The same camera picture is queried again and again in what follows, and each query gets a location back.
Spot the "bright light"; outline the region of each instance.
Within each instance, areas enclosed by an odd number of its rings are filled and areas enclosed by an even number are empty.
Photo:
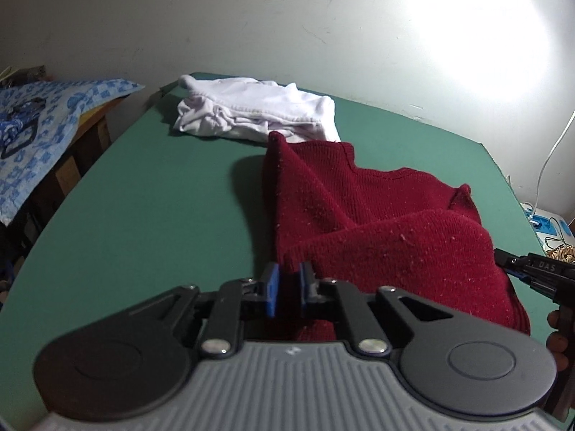
[[[548,57],[530,0],[409,0],[424,50],[475,94],[512,100],[534,88]]]

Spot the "white device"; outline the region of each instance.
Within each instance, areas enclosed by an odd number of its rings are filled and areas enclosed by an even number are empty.
[[[529,204],[521,204],[521,206],[526,217],[533,213],[533,208]],[[545,251],[555,249],[563,243],[575,246],[575,237],[565,219],[560,215],[537,208],[531,218],[531,225]]]

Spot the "wooden furniture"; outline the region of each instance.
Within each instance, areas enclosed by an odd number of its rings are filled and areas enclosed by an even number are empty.
[[[35,239],[65,197],[110,147],[106,114],[123,99],[110,100],[80,116],[78,130],[65,153],[34,189],[11,224],[8,227],[0,225],[0,233],[13,247],[12,250],[0,251],[1,257],[15,259],[28,255]]]
[[[80,178],[110,147],[106,113],[121,101],[122,98],[110,100],[80,117],[78,130],[68,149],[28,198],[30,208],[42,227],[52,218]]]

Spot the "gray gripper base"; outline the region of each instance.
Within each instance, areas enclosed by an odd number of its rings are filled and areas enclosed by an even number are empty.
[[[152,412],[115,423],[50,414],[34,431],[495,429],[556,428],[539,411],[490,422],[443,415],[405,391],[389,365],[358,359],[338,342],[246,342],[231,358],[202,361],[182,390]]]

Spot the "white cloth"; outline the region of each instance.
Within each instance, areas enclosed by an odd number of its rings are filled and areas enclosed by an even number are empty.
[[[206,81],[182,76],[179,85],[190,92],[178,105],[174,128],[179,131],[257,142],[267,142],[272,131],[288,142],[340,141],[334,101],[299,91],[294,83],[283,87],[249,77]]]

